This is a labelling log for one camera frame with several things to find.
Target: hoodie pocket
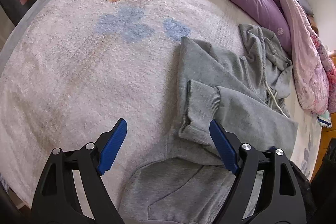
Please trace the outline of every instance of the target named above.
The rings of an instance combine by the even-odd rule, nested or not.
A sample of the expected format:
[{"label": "hoodie pocket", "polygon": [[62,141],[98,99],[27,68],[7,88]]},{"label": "hoodie pocket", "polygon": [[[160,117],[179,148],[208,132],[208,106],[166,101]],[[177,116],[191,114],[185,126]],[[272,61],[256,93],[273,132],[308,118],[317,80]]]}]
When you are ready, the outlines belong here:
[{"label": "hoodie pocket", "polygon": [[212,223],[235,176],[228,170],[204,165],[182,187],[148,207],[148,219],[178,223]]}]

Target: blue gripper pad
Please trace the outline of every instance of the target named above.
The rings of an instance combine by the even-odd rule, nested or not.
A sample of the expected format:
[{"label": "blue gripper pad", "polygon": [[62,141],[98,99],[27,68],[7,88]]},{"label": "blue gripper pad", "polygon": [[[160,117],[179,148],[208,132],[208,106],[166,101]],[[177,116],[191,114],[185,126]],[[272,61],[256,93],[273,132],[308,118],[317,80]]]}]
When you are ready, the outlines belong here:
[{"label": "blue gripper pad", "polygon": [[125,120],[122,120],[100,152],[100,161],[97,171],[101,175],[111,169],[114,159],[126,137],[126,133],[127,123]]},{"label": "blue gripper pad", "polygon": [[232,148],[215,120],[210,122],[209,132],[225,168],[235,175],[239,170],[235,150]]}]

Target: pillow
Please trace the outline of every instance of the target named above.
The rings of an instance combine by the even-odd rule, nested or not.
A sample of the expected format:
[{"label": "pillow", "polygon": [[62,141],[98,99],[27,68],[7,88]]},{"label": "pillow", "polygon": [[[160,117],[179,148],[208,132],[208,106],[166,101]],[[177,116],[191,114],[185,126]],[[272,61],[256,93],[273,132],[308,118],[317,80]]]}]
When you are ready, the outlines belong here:
[{"label": "pillow", "polygon": [[313,17],[314,16],[314,13],[313,13],[313,10],[311,9],[309,3],[307,0],[296,0],[300,6],[302,7],[302,9],[305,11],[305,13],[310,16],[310,17]]}]

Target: wooden furniture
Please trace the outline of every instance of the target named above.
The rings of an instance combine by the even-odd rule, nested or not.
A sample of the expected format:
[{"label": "wooden furniture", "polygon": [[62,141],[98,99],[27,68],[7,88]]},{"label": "wooden furniture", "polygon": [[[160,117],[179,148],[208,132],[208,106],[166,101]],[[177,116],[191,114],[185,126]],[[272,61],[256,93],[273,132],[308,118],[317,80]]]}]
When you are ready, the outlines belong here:
[{"label": "wooden furniture", "polygon": [[[328,55],[330,59],[333,61],[334,65],[336,66],[336,51],[329,52]],[[316,159],[316,163],[315,163],[315,167],[314,167],[311,180],[314,178],[317,171],[321,167],[322,159],[327,152],[330,140],[332,138],[336,138],[336,113],[332,113],[330,116],[331,116],[332,127],[331,128],[322,127],[319,153],[317,155],[317,159]]]}]

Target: gray hoodie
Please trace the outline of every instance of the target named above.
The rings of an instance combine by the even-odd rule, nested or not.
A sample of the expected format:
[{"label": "gray hoodie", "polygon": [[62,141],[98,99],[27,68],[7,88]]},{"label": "gray hoodie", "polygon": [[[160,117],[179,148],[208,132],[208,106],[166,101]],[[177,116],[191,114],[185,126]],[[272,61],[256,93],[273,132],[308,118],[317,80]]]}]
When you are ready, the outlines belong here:
[{"label": "gray hoodie", "polygon": [[[119,213],[127,224],[214,220],[235,179],[209,135],[214,118],[242,142],[258,150],[276,146],[290,158],[297,123],[286,117],[284,98],[290,94],[292,62],[272,31],[239,28],[247,50],[242,57],[182,38],[178,113],[163,140],[166,157],[139,168],[126,184]],[[253,212],[260,183],[257,176],[245,216]]]}]

